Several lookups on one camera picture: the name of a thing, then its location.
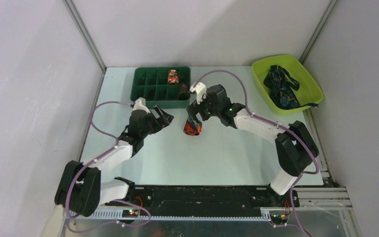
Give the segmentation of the orange navy striped tie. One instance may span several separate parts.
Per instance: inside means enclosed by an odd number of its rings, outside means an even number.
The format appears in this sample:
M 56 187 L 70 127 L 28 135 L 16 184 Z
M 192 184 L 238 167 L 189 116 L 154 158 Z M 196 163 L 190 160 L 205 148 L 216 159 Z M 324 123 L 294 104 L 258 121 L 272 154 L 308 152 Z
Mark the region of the orange navy striped tie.
M 189 136 L 198 136 L 200 135 L 201 130 L 202 130 L 202 124 L 187 120 L 183 129 L 183 132 Z

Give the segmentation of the green compartment organizer tray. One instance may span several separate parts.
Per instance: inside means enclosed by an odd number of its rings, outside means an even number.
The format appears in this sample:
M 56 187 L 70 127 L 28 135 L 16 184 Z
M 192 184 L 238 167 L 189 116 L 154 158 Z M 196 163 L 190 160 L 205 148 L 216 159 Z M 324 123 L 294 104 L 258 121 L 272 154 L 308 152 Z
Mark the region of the green compartment organizer tray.
M 179 84 L 168 85 L 167 75 L 170 69 L 179 71 L 180 82 L 191 84 L 191 69 L 188 66 L 138 67 L 135 69 L 130 100 L 140 97 L 146 99 L 146 106 L 152 109 L 158 105 L 162 109 L 184 109 L 190 104 L 188 100 L 178 100 Z

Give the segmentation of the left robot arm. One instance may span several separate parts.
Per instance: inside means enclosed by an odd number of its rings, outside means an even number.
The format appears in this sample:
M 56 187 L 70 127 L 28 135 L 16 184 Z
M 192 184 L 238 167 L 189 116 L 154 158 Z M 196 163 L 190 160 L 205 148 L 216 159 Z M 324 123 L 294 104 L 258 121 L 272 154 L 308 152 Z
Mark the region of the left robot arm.
M 134 157 L 144 145 L 144 139 L 169 126 L 174 116 L 159 106 L 152 113 L 146 106 L 134 103 L 129 124 L 115 138 L 114 145 L 87 163 L 69 161 L 62 173 L 54 203 L 76 215 L 89 217 L 98 206 L 118 199 L 132 205 L 136 192 L 120 178 L 102 182 L 104 174 Z

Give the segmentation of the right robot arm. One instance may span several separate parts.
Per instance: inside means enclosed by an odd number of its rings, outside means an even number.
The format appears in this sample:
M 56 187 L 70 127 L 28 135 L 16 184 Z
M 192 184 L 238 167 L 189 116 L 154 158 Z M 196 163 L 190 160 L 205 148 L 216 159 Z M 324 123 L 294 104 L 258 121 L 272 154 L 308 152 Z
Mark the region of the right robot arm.
M 267 200 L 273 206 L 281 206 L 287 200 L 286 193 L 319 154 L 306 126 L 300 121 L 280 124 L 260 118 L 247 106 L 231 102 L 220 84 L 206 87 L 199 82 L 189 92 L 196 95 L 196 100 L 186 108 L 185 134 L 198 136 L 202 122 L 217 117 L 224 126 L 251 132 L 276 146 L 280 170 L 269 185 Z

